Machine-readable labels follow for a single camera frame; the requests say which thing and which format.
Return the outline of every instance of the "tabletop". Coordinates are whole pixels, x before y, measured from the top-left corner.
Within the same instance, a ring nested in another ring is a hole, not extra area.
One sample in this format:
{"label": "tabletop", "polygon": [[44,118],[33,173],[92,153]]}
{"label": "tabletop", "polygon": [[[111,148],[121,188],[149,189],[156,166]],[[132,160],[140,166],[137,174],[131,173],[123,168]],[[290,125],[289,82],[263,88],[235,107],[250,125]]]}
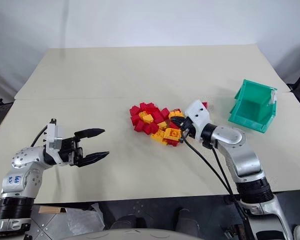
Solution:
{"label": "tabletop", "polygon": [[226,95],[243,79],[290,91],[255,44],[56,48],[15,99]]}
{"label": "tabletop", "polygon": [[[69,203],[139,198],[226,194],[223,186],[185,144],[162,145],[133,130],[129,108],[140,102],[184,110],[193,100],[208,102],[212,122],[246,132],[273,191],[300,189],[300,104],[292,93],[279,92],[277,114],[266,133],[228,122],[235,94],[16,100],[0,125],[0,191],[2,179],[16,152],[28,147],[51,118],[63,128],[63,137],[88,128],[105,132],[80,143],[83,154],[110,151],[89,166],[53,167],[43,173],[36,203]],[[214,166],[211,150],[189,140]],[[43,145],[42,138],[37,145]],[[226,169],[225,159],[219,154]]]}

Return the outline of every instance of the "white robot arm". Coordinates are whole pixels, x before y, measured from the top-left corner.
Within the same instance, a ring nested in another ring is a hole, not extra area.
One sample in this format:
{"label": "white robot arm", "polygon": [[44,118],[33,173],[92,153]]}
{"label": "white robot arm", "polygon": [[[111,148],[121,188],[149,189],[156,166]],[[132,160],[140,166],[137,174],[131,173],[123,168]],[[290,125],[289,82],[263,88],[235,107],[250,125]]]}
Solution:
{"label": "white robot arm", "polygon": [[225,157],[245,212],[247,239],[293,240],[280,203],[272,193],[245,133],[237,128],[211,124],[209,112],[199,100],[186,109],[185,115],[186,118],[173,117],[171,120],[180,126],[186,136],[202,142],[204,147],[218,149]]}
{"label": "white robot arm", "polygon": [[56,120],[46,129],[46,145],[23,148],[12,158],[12,168],[3,178],[0,195],[0,237],[22,234],[30,229],[31,208],[42,184],[43,172],[54,165],[83,167],[93,164],[109,154],[96,152],[83,157],[80,139],[103,133],[99,128],[74,133],[74,137],[61,138],[61,129]]}

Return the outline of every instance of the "pile of lego bricks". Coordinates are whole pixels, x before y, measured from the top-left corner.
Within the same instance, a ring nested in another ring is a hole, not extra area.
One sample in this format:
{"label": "pile of lego bricks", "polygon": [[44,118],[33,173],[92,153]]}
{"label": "pile of lego bricks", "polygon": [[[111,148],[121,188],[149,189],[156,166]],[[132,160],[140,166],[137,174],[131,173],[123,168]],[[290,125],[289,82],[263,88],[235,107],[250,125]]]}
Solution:
{"label": "pile of lego bricks", "polygon": [[152,102],[140,103],[130,109],[132,125],[136,132],[143,132],[164,145],[176,147],[181,138],[181,130],[170,121],[171,117],[184,117],[180,109],[169,111],[166,107],[160,110]]}

